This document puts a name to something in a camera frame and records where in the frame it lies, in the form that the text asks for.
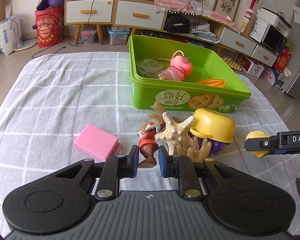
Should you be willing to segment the beige rubber hand toy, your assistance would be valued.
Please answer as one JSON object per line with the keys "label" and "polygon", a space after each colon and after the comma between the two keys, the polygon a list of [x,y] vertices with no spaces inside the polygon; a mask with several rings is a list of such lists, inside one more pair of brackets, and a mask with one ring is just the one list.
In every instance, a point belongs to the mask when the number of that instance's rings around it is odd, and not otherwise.
{"label": "beige rubber hand toy", "polygon": [[178,155],[189,157],[194,163],[202,163],[208,157],[211,146],[211,142],[206,138],[203,139],[200,145],[198,138],[194,136],[190,142],[186,139],[176,142],[175,148]]}

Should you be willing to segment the orange cartoon figurine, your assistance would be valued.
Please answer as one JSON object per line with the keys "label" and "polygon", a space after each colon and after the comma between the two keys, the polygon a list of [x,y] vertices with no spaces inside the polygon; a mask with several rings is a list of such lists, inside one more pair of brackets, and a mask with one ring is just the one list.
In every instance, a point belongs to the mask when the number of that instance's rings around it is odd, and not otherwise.
{"label": "orange cartoon figurine", "polygon": [[165,126],[164,121],[155,120],[155,122],[149,122],[145,128],[138,132],[139,151],[145,158],[138,164],[138,168],[153,168],[157,164],[154,153],[159,149],[159,145],[155,141],[155,135]]}

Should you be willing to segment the yellow green ridged toy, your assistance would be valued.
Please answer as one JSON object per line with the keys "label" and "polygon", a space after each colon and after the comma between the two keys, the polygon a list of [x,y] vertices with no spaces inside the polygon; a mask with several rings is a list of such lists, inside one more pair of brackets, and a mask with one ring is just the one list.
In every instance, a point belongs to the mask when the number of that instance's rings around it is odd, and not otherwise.
{"label": "yellow green ridged toy", "polygon": [[[257,139],[257,138],[268,138],[269,135],[267,135],[266,133],[262,132],[262,131],[251,131],[247,134],[247,136],[245,137],[245,140],[248,139]],[[253,151],[253,154],[258,157],[258,158],[262,158],[265,157],[266,155],[269,154],[269,151]]]}

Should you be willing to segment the pink rectangular box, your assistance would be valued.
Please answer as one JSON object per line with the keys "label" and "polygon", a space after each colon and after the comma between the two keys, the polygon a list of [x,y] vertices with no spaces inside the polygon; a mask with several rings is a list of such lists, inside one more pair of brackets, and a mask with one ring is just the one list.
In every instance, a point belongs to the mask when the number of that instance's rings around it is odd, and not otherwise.
{"label": "pink rectangular box", "polygon": [[111,156],[117,155],[121,149],[117,136],[91,124],[87,124],[75,139],[74,146],[100,161],[106,161]]}

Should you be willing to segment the white starfish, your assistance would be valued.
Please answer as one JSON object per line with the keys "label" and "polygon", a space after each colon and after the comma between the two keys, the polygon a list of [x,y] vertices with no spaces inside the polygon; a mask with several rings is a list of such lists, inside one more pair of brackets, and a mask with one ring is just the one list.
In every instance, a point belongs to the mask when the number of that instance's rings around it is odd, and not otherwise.
{"label": "white starfish", "polygon": [[189,131],[196,118],[192,115],[183,122],[177,123],[167,113],[162,114],[165,122],[165,130],[155,135],[156,141],[164,142],[168,146],[169,155],[177,154],[177,143],[186,142],[186,146],[191,146],[193,139],[189,136]]}

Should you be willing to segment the purple toy under pot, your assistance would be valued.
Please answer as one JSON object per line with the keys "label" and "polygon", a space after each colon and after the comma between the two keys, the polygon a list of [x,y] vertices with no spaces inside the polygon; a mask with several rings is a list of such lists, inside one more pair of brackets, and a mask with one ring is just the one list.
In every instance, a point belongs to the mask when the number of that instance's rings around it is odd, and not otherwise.
{"label": "purple toy under pot", "polygon": [[[193,139],[194,135],[191,132],[188,132],[188,134],[191,137],[191,139]],[[201,148],[203,140],[204,140],[203,138],[198,137],[199,148]],[[226,143],[215,141],[210,138],[208,138],[207,141],[211,143],[211,148],[210,148],[211,154],[218,154],[226,145]]]}

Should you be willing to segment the green cookie tin box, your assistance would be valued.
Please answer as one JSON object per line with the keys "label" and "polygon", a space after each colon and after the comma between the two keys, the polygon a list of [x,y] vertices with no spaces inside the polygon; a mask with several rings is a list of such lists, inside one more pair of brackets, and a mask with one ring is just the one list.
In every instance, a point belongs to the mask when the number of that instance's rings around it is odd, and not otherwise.
{"label": "green cookie tin box", "polygon": [[[128,40],[132,104],[138,109],[150,109],[157,101],[173,111],[194,111],[208,108],[232,113],[251,96],[249,88],[231,68],[212,50],[162,38],[133,35]],[[170,66],[172,55],[181,50],[193,64],[192,72],[184,81],[161,80],[137,73],[136,66],[145,58],[157,60],[163,70]],[[207,79],[222,79],[225,88],[198,85]]]}

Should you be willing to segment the white microwave oven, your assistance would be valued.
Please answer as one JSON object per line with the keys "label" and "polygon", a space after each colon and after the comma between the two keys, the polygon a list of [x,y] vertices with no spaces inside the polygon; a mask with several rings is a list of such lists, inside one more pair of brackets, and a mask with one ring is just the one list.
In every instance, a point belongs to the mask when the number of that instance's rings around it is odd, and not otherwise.
{"label": "white microwave oven", "polygon": [[281,53],[288,41],[292,26],[278,13],[267,8],[257,10],[257,19],[250,33],[250,38]]}

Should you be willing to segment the clear storage bin blue lid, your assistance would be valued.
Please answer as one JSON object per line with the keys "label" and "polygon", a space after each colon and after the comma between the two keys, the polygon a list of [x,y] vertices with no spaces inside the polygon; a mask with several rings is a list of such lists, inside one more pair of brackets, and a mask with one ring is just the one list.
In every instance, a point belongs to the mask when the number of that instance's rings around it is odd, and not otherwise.
{"label": "clear storage bin blue lid", "polygon": [[110,25],[107,26],[107,32],[112,46],[126,45],[130,36],[130,30],[112,30]]}

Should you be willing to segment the low wooden tv bench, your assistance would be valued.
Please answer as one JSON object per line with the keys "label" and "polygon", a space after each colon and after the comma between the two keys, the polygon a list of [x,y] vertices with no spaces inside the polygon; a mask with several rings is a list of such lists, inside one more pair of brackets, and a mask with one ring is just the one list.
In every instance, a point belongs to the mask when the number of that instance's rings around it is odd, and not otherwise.
{"label": "low wooden tv bench", "polygon": [[260,44],[260,42],[243,35],[233,25],[226,24],[222,21],[211,18],[210,16],[205,16],[202,13],[196,12],[167,10],[166,15],[182,15],[188,18],[195,28],[198,28],[200,22],[209,24],[210,31],[215,35],[215,37],[203,36],[202,34],[196,33],[179,33],[178,35],[213,44],[218,47],[219,53],[224,48],[233,52],[241,53],[270,67],[277,59],[277,52],[272,51],[266,48],[266,46]]}

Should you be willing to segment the black bag on shelf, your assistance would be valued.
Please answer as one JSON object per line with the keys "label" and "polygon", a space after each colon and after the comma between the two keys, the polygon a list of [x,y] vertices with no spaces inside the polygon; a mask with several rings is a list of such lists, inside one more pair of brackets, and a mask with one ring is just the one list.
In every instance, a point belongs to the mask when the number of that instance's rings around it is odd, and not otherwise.
{"label": "black bag on shelf", "polygon": [[168,14],[164,30],[169,33],[188,34],[190,30],[190,20],[182,15]]}

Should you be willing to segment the framed cartoon girl picture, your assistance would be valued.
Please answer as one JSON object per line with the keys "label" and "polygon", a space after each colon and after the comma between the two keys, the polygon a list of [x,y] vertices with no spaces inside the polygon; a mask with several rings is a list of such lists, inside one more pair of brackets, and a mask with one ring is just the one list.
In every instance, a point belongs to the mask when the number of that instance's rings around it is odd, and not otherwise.
{"label": "framed cartoon girl picture", "polygon": [[234,21],[241,0],[215,0],[213,11]]}

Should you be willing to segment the wooden drawer cabinet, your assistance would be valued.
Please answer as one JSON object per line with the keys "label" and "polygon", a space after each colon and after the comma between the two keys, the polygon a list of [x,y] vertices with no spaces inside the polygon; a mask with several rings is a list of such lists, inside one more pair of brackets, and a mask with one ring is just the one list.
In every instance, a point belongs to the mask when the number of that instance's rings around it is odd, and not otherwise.
{"label": "wooden drawer cabinet", "polygon": [[138,29],[163,31],[167,13],[158,11],[149,0],[64,0],[64,24],[75,25],[74,44],[78,44],[81,27],[90,24],[97,29],[103,44],[103,27],[127,27],[134,35]]}

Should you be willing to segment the pink checked cloth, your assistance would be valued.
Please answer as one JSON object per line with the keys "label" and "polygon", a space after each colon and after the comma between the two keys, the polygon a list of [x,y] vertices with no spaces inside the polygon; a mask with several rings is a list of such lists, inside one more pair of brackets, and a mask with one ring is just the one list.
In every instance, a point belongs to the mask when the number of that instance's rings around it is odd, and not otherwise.
{"label": "pink checked cloth", "polygon": [[182,13],[196,16],[203,16],[215,22],[221,23],[232,31],[240,34],[238,26],[229,18],[208,9],[204,5],[192,4],[190,1],[183,2],[180,0],[152,0],[157,11],[168,11],[170,13]]}

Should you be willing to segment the white paper shopping bag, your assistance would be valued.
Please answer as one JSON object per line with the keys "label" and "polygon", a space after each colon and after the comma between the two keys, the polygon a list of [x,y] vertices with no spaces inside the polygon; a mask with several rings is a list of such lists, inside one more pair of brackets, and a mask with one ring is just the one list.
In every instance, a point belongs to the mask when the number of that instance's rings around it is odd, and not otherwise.
{"label": "white paper shopping bag", "polygon": [[0,50],[5,56],[8,56],[22,44],[20,16],[13,14],[0,22]]}

